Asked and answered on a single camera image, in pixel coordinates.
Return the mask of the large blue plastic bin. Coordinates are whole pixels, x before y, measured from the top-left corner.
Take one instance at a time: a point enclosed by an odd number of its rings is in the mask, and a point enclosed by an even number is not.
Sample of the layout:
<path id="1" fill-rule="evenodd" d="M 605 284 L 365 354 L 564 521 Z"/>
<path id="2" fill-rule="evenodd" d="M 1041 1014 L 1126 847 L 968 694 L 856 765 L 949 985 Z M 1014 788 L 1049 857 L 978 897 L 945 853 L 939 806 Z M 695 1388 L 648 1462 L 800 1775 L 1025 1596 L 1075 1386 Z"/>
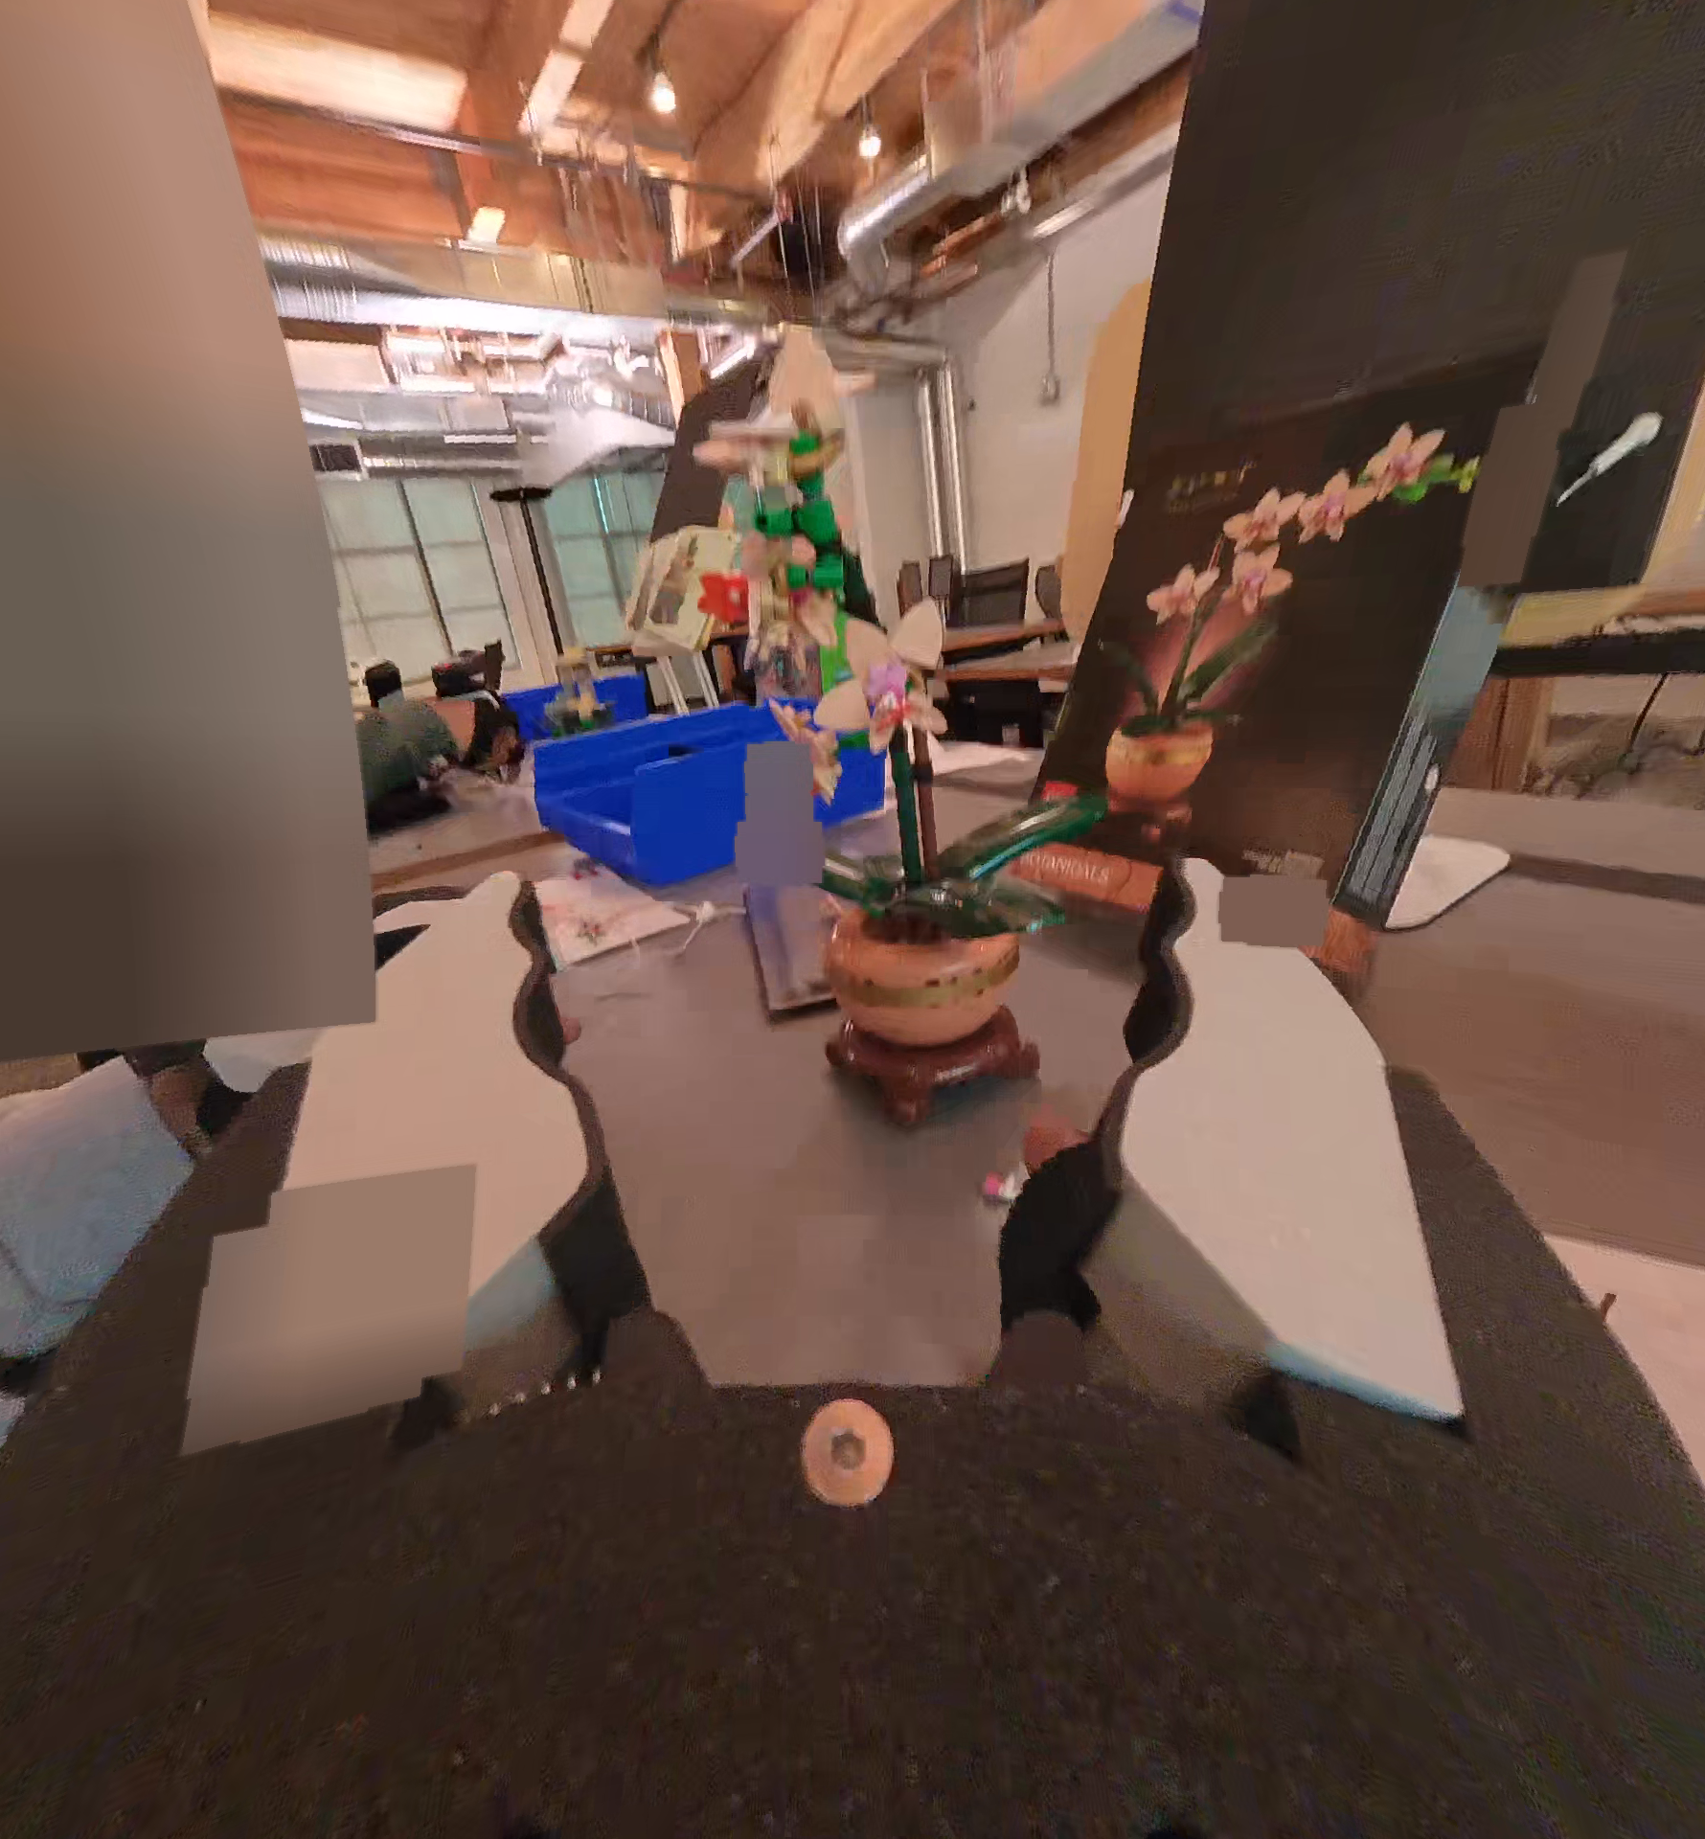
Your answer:
<path id="1" fill-rule="evenodd" d="M 646 889 L 735 869 L 746 757 L 766 743 L 790 749 L 776 706 L 741 702 L 546 739 L 532 749 L 542 830 Z"/>

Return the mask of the clear plastic tray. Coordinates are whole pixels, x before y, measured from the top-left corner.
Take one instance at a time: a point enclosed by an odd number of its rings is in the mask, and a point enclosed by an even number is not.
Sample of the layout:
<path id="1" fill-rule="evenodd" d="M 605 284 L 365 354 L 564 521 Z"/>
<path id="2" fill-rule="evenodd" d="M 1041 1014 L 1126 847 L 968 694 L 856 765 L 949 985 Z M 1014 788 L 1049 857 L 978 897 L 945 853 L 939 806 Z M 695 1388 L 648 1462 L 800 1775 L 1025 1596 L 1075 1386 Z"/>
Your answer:
<path id="1" fill-rule="evenodd" d="M 778 1024 L 837 1009 L 825 959 L 845 904 L 819 887 L 748 887 L 743 908 L 764 1016 Z"/>

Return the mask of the grey desk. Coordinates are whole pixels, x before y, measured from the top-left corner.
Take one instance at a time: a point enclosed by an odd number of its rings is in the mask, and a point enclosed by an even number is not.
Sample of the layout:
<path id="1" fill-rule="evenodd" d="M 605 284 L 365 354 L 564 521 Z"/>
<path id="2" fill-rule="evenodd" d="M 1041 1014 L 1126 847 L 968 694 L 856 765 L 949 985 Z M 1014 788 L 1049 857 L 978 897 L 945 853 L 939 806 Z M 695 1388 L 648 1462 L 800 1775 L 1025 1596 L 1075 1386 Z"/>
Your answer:
<path id="1" fill-rule="evenodd" d="M 1705 810 L 1444 792 L 1509 847 L 1458 908 L 1377 944 L 1359 1014 L 1434 1083 L 1662 1388 L 1705 1374 Z M 1124 1069 L 1137 924 L 1027 944 L 1010 1005 L 1043 1056 L 915 1130 L 831 1073 L 829 1016 L 766 1020 L 743 920 L 558 981 L 654 1297 L 727 1384 L 955 1384 L 996 1344 L 980 1177 L 1037 1099 L 1090 1122 Z"/>

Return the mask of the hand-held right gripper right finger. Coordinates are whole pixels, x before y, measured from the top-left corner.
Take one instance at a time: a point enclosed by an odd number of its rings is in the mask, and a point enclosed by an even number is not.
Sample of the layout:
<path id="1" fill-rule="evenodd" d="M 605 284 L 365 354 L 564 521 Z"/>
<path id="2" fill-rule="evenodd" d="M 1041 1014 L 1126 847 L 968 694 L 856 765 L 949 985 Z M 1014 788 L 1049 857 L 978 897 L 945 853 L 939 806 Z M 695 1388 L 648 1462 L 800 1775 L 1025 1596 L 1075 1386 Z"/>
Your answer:
<path id="1" fill-rule="evenodd" d="M 1173 861 L 1149 914 L 1179 1012 L 1102 1117 L 1108 1370 L 1204 1413 L 1283 1376 L 1461 1423 L 1387 1064 L 1298 946 L 1226 936 L 1224 895 Z"/>

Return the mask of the round silver ventilation duct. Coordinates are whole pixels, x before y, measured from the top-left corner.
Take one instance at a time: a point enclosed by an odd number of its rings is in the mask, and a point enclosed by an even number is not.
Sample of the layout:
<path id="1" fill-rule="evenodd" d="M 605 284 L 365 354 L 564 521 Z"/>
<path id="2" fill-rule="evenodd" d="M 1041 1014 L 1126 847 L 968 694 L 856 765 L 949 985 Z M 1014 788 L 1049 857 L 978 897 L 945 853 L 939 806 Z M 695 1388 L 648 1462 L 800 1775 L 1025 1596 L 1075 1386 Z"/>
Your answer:
<path id="1" fill-rule="evenodd" d="M 1029 150 L 1008 140 L 927 140 L 910 166 L 860 193 L 841 215 L 837 244 L 847 287 L 886 299 L 1047 246 L 1169 174 L 1181 122 L 1120 150 L 1088 172 L 1067 166 L 1065 144 Z"/>

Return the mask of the small blue plastic bin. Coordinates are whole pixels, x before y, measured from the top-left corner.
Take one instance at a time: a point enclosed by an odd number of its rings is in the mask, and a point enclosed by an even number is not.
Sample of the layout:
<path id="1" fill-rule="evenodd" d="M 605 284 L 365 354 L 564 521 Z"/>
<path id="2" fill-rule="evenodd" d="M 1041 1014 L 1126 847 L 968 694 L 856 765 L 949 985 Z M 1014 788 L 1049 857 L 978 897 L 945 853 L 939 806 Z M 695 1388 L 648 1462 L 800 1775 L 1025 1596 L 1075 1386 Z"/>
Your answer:
<path id="1" fill-rule="evenodd" d="M 603 673 L 595 678 L 599 696 L 613 710 L 611 724 L 597 730 L 623 728 L 650 714 L 648 688 L 638 673 Z M 544 743 L 595 731 L 595 728 L 583 731 L 556 731 L 548 722 L 548 710 L 556 694 L 558 684 L 503 688 L 501 700 L 517 714 L 519 730 L 528 743 Z"/>

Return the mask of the black floor lamp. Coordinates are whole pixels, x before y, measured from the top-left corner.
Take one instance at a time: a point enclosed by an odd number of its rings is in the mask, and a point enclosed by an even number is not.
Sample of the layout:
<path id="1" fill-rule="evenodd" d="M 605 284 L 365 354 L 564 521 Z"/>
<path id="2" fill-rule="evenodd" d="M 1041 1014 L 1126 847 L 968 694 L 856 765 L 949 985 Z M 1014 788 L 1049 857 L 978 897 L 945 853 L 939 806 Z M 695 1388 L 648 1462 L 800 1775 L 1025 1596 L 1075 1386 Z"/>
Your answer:
<path id="1" fill-rule="evenodd" d="M 497 486 L 481 500 L 517 657 L 513 675 L 525 686 L 552 684 L 562 635 L 560 590 L 542 519 L 546 492 L 536 486 Z"/>

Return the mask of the printed paper bag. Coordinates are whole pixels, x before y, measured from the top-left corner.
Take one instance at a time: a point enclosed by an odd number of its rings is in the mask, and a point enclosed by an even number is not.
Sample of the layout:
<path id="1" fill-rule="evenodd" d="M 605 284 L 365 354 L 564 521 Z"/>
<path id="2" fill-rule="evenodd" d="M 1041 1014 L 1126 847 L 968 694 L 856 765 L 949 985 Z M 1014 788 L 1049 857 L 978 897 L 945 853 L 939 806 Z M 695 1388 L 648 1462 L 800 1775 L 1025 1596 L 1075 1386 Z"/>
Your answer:
<path id="1" fill-rule="evenodd" d="M 690 926 L 684 908 L 635 889 L 587 857 L 574 857 L 562 873 L 538 881 L 534 900 L 558 971 Z"/>

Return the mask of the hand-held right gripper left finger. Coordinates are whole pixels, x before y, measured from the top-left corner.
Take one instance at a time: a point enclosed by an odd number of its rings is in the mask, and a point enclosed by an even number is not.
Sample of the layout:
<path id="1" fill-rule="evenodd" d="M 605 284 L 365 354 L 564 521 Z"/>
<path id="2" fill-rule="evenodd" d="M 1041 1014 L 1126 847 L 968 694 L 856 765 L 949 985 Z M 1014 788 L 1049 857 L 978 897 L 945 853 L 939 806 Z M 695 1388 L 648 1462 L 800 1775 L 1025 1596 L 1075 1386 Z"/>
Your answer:
<path id="1" fill-rule="evenodd" d="M 470 1166 L 470 1289 L 481 1291 L 591 1174 L 585 1117 L 548 1046 L 523 1036 L 544 971 L 519 936 L 536 908 L 515 873 L 428 902 L 377 975 L 377 1016 L 326 1030 L 289 1146 L 285 1191 Z"/>

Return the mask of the toy brick orchid plant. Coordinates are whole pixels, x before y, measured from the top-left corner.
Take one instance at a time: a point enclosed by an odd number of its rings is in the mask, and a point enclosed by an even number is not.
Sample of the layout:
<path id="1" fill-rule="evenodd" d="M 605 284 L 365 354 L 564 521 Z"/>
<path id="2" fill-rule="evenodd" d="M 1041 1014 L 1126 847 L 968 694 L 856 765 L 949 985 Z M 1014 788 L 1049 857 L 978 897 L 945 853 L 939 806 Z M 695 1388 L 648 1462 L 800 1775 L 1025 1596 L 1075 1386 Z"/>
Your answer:
<path id="1" fill-rule="evenodd" d="M 837 906 L 821 969 L 841 1012 L 829 1064 L 866 1079 L 900 1126 L 923 1122 L 943 1091 L 1029 1079 L 1037 1050 L 1008 1009 L 1021 940 L 1055 928 L 1053 898 L 1008 885 L 1049 843 L 1073 843 L 1108 810 L 1102 794 L 1061 794 L 941 843 L 931 741 L 947 728 L 931 694 L 947 663 L 939 602 L 921 598 L 886 625 L 855 612 L 855 555 L 831 498 L 845 447 L 841 376 L 821 339 L 788 327 L 764 407 L 715 421 L 695 458 L 748 488 L 748 529 L 703 578 L 699 608 L 729 614 L 758 655 L 801 641 L 819 694 L 770 694 L 776 726 L 811 773 L 813 794 L 841 788 L 853 755 L 892 785 L 894 857 L 827 855 L 821 893 Z"/>

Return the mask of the black slanted board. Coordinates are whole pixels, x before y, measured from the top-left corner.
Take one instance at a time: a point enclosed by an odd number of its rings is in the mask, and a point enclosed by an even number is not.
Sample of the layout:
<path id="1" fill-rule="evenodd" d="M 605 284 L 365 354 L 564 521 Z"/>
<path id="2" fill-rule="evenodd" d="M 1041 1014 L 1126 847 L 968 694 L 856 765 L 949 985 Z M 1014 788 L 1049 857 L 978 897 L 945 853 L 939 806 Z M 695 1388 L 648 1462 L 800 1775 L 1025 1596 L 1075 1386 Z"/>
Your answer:
<path id="1" fill-rule="evenodd" d="M 684 405 L 674 445 L 666 451 L 650 541 L 719 523 L 733 478 L 705 466 L 697 449 L 711 439 L 715 423 L 745 423 L 762 411 L 774 364 L 774 348 L 754 342 L 748 356 L 723 376 L 707 376 L 697 396 Z"/>

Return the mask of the open instruction booklet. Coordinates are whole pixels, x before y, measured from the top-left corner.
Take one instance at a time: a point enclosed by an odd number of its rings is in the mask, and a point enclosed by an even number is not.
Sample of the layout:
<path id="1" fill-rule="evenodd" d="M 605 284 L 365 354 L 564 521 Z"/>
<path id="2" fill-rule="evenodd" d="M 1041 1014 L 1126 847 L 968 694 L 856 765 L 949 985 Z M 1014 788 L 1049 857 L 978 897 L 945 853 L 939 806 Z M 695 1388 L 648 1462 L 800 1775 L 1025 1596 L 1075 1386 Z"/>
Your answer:
<path id="1" fill-rule="evenodd" d="M 745 543 L 727 529 L 684 527 L 654 539 L 638 559 L 625 633 L 635 657 L 703 653 L 748 629 Z"/>

